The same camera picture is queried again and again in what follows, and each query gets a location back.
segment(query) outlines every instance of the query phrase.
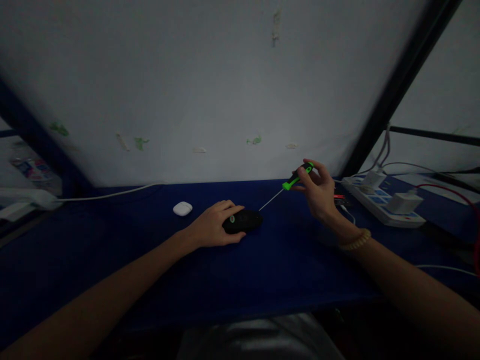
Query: hand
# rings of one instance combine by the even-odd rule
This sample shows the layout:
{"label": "hand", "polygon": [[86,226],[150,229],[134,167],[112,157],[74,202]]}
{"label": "hand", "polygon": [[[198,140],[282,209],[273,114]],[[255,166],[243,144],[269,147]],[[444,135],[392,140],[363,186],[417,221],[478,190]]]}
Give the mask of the hand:
{"label": "hand", "polygon": [[222,224],[244,208],[245,206],[235,206],[231,200],[219,201],[181,232],[194,250],[238,243],[247,234],[245,232],[227,234]]}
{"label": "hand", "polygon": [[300,177],[299,184],[303,184],[303,186],[293,186],[291,189],[304,193],[313,217],[324,222],[327,218],[338,213],[334,202],[335,182],[325,165],[306,158],[303,159],[303,162],[312,163],[314,168],[318,170],[318,174],[314,170],[308,174],[300,166],[297,172]]}

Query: black computer mouse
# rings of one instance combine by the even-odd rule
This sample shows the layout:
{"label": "black computer mouse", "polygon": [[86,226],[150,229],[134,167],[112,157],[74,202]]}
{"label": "black computer mouse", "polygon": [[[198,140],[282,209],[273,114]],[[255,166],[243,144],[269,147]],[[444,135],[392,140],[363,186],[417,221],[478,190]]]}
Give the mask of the black computer mouse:
{"label": "black computer mouse", "polygon": [[222,226],[227,234],[247,233],[262,225],[263,220],[258,211],[243,209],[225,220]]}

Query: plastic bottle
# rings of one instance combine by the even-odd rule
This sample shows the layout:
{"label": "plastic bottle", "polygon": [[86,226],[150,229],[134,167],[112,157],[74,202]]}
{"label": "plastic bottle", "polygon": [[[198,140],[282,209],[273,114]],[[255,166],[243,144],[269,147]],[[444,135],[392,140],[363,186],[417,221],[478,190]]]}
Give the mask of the plastic bottle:
{"label": "plastic bottle", "polygon": [[62,179],[24,141],[15,142],[11,149],[12,154],[8,161],[37,189],[47,190],[55,196],[62,194]]}

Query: forearm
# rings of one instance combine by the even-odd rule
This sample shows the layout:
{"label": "forearm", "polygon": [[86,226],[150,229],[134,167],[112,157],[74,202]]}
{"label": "forearm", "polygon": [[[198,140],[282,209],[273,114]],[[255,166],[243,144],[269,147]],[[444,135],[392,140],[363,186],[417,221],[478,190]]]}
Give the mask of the forearm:
{"label": "forearm", "polygon": [[[343,244],[361,235],[360,229],[337,215],[328,226]],[[461,296],[374,239],[351,254],[390,301],[439,344],[480,357],[480,312]]]}
{"label": "forearm", "polygon": [[62,307],[0,359],[84,359],[175,262],[193,251],[179,232]]}

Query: green screwdriver handle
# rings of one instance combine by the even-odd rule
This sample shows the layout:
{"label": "green screwdriver handle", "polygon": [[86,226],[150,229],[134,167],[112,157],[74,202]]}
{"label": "green screwdriver handle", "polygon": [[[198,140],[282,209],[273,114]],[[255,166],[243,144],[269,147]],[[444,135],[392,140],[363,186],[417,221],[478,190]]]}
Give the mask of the green screwdriver handle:
{"label": "green screwdriver handle", "polygon": [[[309,174],[314,169],[314,164],[311,162],[305,162],[302,166],[305,169],[306,173]],[[281,186],[284,190],[290,190],[292,186],[300,181],[299,174],[297,170],[293,173],[291,178],[288,179],[287,182],[284,182]]]}

